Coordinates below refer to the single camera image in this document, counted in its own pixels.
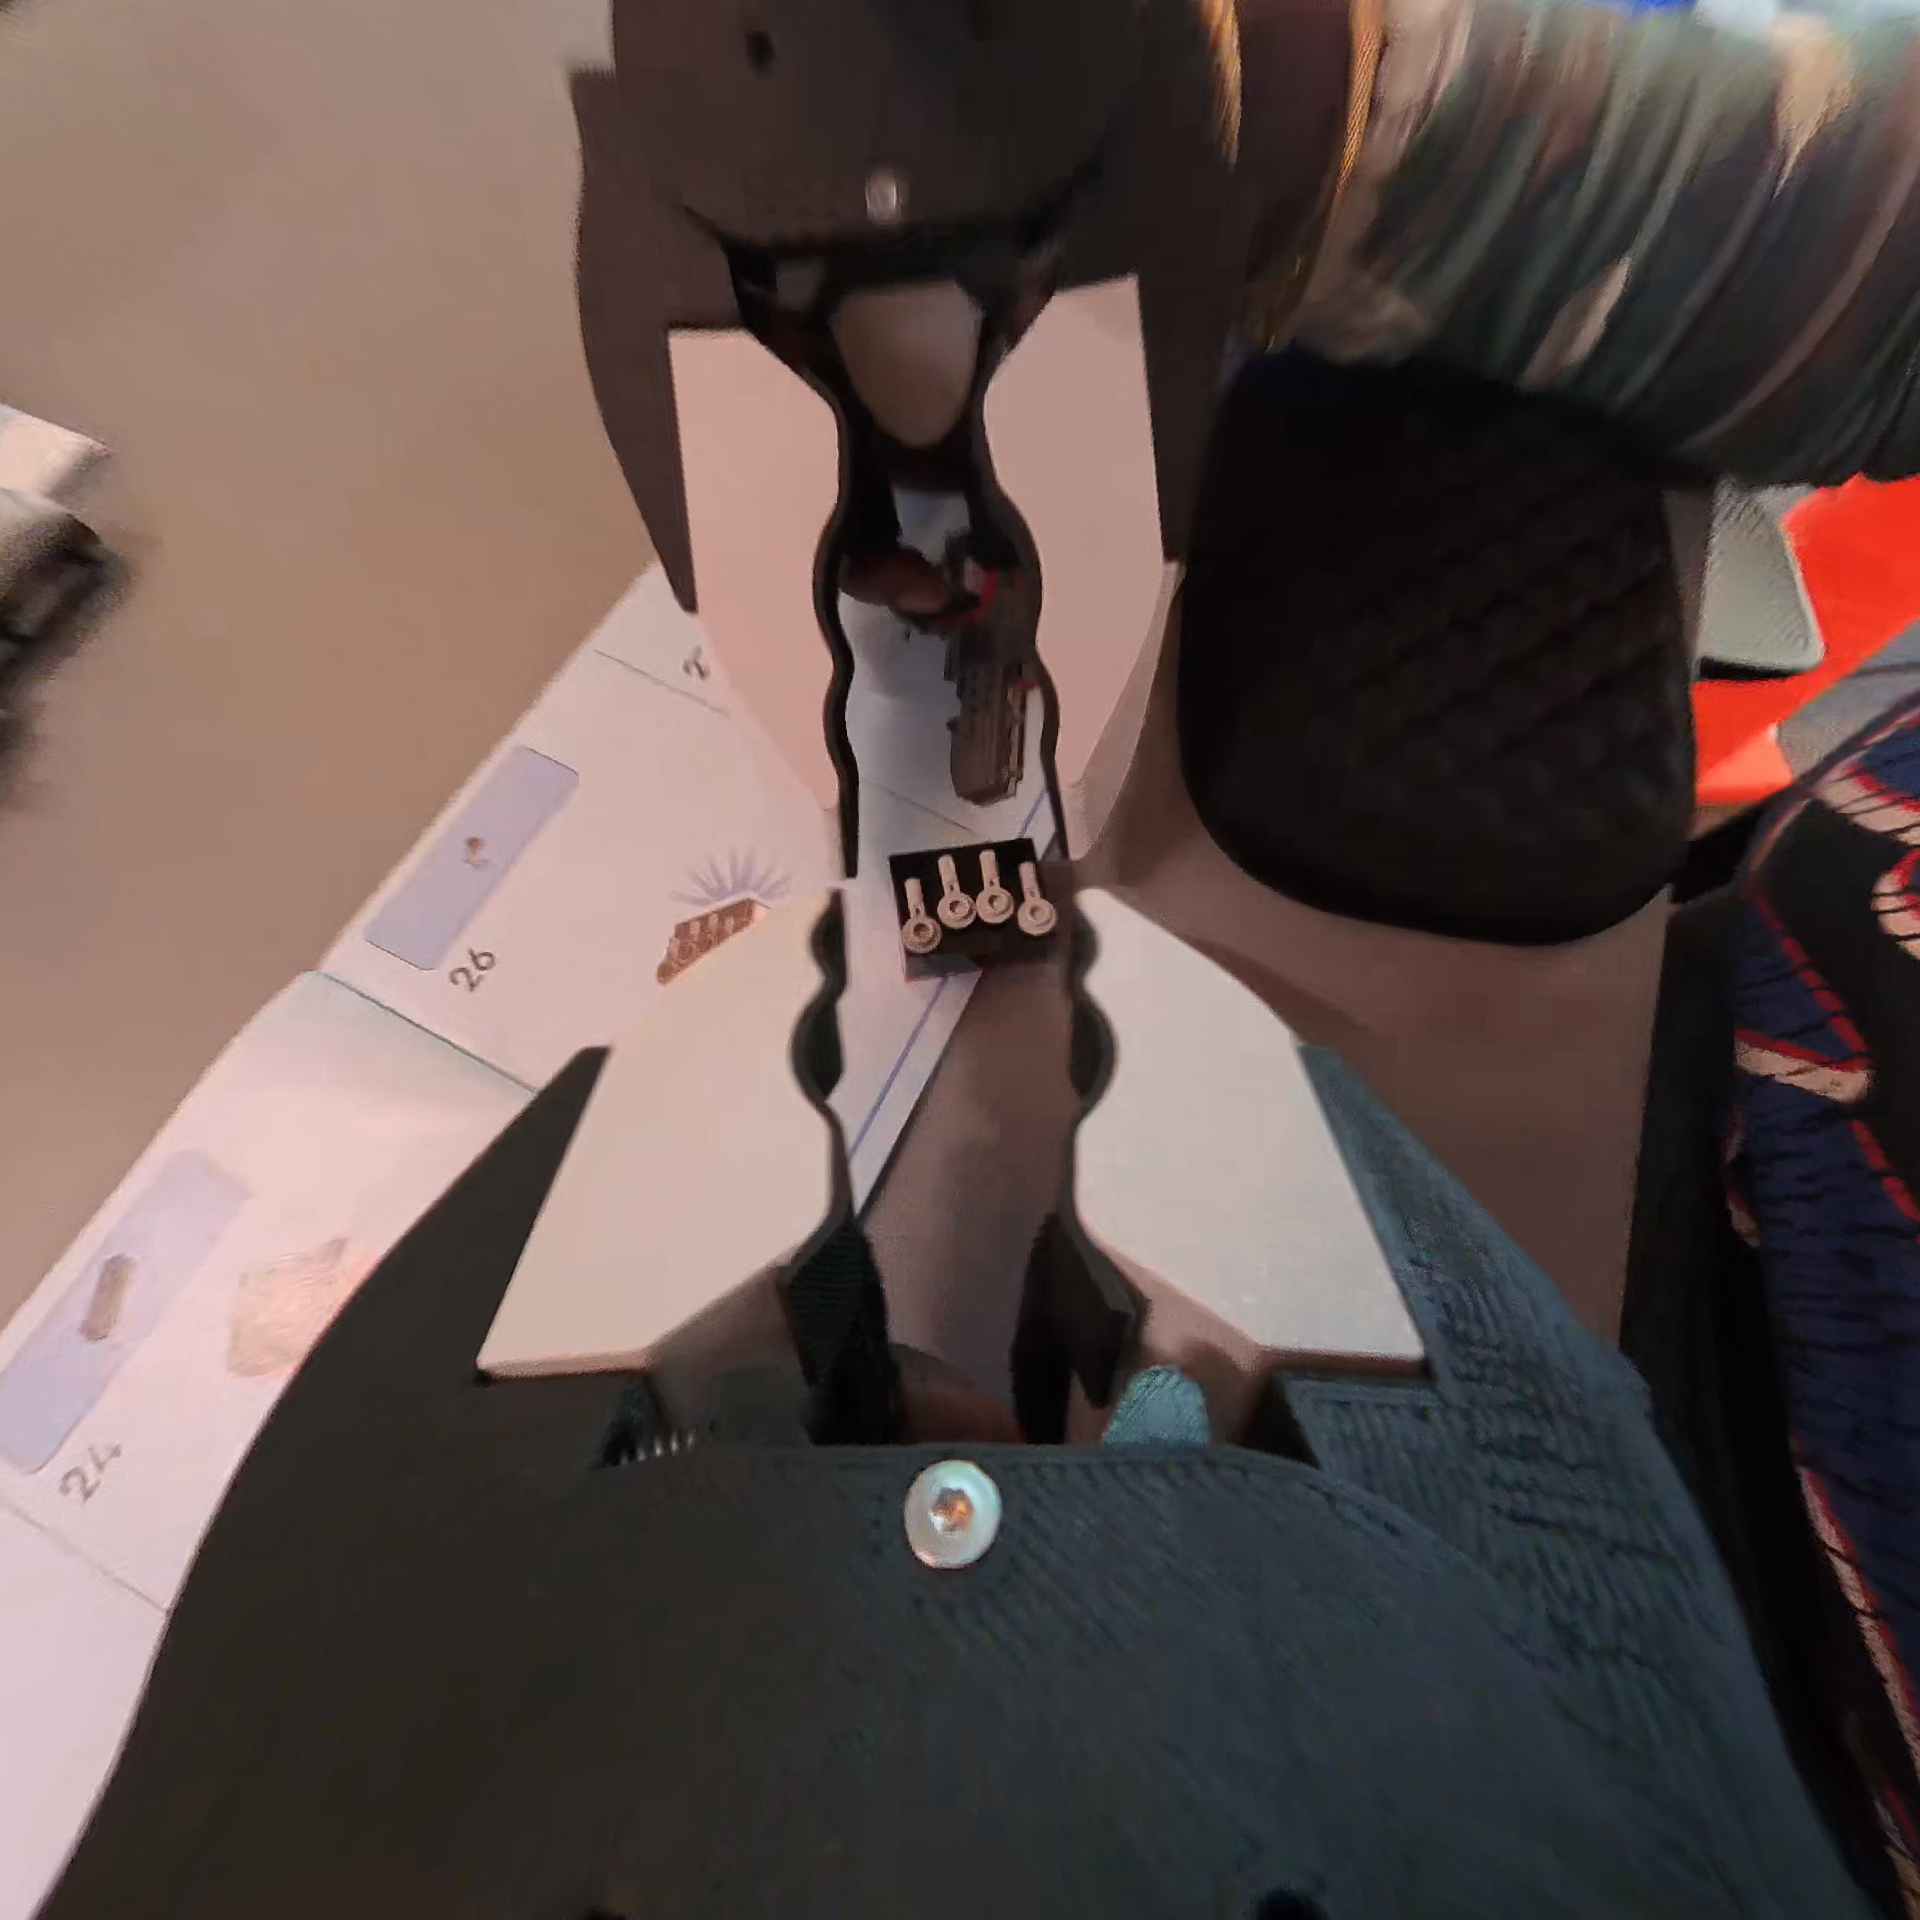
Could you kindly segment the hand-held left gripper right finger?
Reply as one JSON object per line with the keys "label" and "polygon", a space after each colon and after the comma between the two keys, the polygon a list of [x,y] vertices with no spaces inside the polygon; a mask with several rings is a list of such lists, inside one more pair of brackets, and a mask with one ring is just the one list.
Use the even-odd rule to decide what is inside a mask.
{"label": "hand-held left gripper right finger", "polygon": [[1068,941],[1073,1113],[1019,1307],[1019,1426],[1083,1444],[1148,1369],[1224,1444],[1274,1380],[1415,1384],[1427,1352],[1301,1035],[1110,888]]}

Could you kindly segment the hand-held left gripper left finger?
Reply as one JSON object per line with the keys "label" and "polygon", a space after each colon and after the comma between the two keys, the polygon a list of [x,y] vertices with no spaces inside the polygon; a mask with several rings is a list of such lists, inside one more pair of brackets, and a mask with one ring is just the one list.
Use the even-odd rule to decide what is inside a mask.
{"label": "hand-held left gripper left finger", "polygon": [[890,1444],[902,1388],[860,1230],[847,896],[730,938],[612,1044],[476,1349],[490,1380],[626,1376],[651,1441]]}

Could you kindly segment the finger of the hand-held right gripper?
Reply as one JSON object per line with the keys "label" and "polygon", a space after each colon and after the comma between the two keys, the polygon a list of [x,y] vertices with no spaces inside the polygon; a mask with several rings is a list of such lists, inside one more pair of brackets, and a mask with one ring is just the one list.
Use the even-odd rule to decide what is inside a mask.
{"label": "finger of the hand-held right gripper", "polygon": [[749,330],[673,330],[693,618],[730,712],[860,876],[856,653],[844,621],[844,416]]}
{"label": "finger of the hand-held right gripper", "polygon": [[1037,557],[1037,662],[1068,859],[1130,781],[1181,579],[1161,551],[1140,279],[1052,298],[986,385],[986,452]]}

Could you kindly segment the black toy brick block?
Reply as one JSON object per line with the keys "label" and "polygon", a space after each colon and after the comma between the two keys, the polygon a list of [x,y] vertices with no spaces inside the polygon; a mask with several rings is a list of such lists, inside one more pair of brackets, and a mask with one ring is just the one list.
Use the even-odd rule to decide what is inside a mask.
{"label": "black toy brick block", "polygon": [[[1019,929],[1015,918],[988,926],[988,925],[974,925],[968,929],[947,929],[944,926],[944,941],[935,954],[926,957],[907,957],[902,948],[902,918],[906,918],[906,892],[902,882],[907,876],[921,877],[925,883],[925,905],[926,909],[936,918],[936,900],[941,900],[941,876],[936,876],[936,855],[941,851],[954,851],[957,855],[957,870],[963,877],[963,883],[969,888],[969,894],[975,894],[979,877],[975,877],[975,855],[984,844],[992,844],[998,855],[998,876],[1004,883],[1012,892],[1015,905],[1019,905],[1019,862],[1034,859],[1037,862],[1037,876],[1042,876],[1042,892],[1046,896],[1055,900],[1058,906],[1058,926],[1049,941],[1033,941]],[[1025,963],[1034,957],[1046,957],[1055,943],[1058,933],[1065,929],[1068,909],[1058,896],[1055,882],[1046,877],[1042,870],[1042,850],[1034,844],[1033,834],[1015,834],[1015,838],[998,838],[998,843],[969,843],[969,844],[944,844],[944,850],[918,850],[918,851],[895,851],[887,855],[887,882],[890,882],[890,918],[895,918],[895,954],[902,957],[902,966],[907,976],[935,976],[935,973],[957,973],[959,966],[1006,966],[1006,963]]]}

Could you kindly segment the step-page instruction booklet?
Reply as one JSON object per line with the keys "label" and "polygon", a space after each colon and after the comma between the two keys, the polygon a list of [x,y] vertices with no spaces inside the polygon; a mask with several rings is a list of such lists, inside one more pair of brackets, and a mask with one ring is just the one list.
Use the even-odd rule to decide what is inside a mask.
{"label": "step-page instruction booklet", "polygon": [[4,1915],[110,1765],[229,1474],[564,1062],[836,877],[653,567],[4,1321]]}

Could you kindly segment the black mesh cushion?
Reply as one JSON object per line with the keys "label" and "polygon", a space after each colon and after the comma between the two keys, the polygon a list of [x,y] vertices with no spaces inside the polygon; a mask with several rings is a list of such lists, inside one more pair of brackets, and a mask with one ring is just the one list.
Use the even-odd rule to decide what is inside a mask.
{"label": "black mesh cushion", "polygon": [[1201,830],[1282,896],[1508,948],[1634,918],[1693,826],[1669,462],[1441,366],[1251,358],[1171,719]]}

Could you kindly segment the dark office chair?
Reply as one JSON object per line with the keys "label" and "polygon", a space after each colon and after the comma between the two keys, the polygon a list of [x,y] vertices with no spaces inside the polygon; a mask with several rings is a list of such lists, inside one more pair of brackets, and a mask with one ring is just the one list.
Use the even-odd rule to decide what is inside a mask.
{"label": "dark office chair", "polygon": [[1791,543],[1791,511],[1809,500],[1809,486],[1713,484],[1694,642],[1701,680],[1800,680],[1822,665],[1825,639]]}

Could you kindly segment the toy brick truck model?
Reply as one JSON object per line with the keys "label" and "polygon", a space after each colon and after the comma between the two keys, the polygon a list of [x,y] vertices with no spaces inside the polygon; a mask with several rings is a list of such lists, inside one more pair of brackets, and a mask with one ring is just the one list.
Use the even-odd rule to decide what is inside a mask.
{"label": "toy brick truck model", "polygon": [[24,760],[46,674],[123,573],[97,527],[110,449],[4,400],[4,781]]}

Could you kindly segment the orange plastic object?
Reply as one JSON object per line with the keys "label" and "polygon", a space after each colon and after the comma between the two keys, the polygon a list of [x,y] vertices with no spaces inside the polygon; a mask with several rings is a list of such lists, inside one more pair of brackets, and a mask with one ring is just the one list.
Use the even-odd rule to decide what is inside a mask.
{"label": "orange plastic object", "polygon": [[1791,782],[1779,730],[1918,621],[1918,478],[1811,490],[1791,511],[1825,658],[1800,680],[1694,674],[1694,809],[1759,803]]}

